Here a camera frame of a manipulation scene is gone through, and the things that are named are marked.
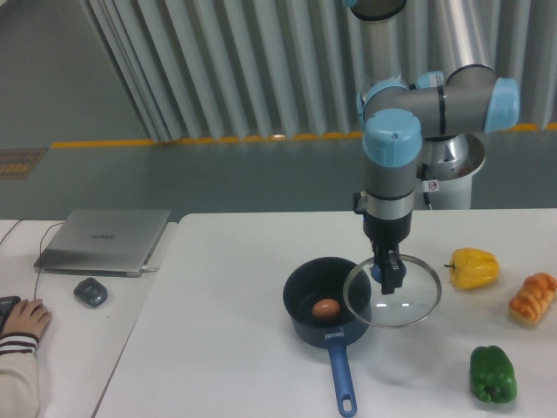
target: dark blue saucepan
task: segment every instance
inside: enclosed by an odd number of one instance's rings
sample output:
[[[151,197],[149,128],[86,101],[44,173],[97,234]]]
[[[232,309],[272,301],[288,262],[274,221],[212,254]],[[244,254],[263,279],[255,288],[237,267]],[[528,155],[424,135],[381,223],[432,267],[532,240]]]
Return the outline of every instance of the dark blue saucepan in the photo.
[[[346,346],[367,330],[367,324],[348,310],[342,294],[346,276],[354,267],[355,263],[336,257],[308,261],[291,274],[283,292],[286,311],[292,317],[296,333],[305,342],[329,352],[337,404],[344,417],[355,416],[358,410]],[[371,318],[371,294],[369,279],[362,273],[352,283],[349,301],[354,310],[368,320]],[[313,306],[324,299],[334,299],[340,304],[336,319],[324,322],[313,317]]]

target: yellow bell pepper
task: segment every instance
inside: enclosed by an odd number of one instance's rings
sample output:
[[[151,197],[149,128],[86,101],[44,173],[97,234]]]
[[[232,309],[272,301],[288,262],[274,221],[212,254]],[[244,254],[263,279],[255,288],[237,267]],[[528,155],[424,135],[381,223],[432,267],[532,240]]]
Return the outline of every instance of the yellow bell pepper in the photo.
[[[453,251],[449,264],[451,282],[458,289],[474,289],[489,285],[499,277],[499,262],[495,256],[477,248]]]

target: egg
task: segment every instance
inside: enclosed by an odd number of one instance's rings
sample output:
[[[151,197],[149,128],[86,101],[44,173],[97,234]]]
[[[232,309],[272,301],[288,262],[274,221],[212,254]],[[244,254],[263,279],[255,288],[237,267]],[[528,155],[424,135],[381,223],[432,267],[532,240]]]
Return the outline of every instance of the egg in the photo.
[[[312,317],[316,320],[336,320],[340,315],[340,304],[335,299],[323,299],[313,305]]]

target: human hand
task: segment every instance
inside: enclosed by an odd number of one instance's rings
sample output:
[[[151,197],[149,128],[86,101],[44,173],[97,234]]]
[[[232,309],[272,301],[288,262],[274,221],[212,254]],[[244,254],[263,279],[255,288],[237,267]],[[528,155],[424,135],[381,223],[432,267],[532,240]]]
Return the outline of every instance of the human hand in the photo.
[[[13,307],[0,337],[10,333],[26,333],[33,334],[40,339],[51,319],[52,313],[43,306],[42,299],[35,299],[31,302],[26,299],[22,300]]]

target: laptop lid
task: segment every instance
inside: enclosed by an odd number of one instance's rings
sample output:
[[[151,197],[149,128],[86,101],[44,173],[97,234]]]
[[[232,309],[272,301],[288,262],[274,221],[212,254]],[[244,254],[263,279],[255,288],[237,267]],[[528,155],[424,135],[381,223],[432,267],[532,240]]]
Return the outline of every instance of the laptop lid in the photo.
[[[57,273],[140,276],[170,212],[76,209],[35,266]]]

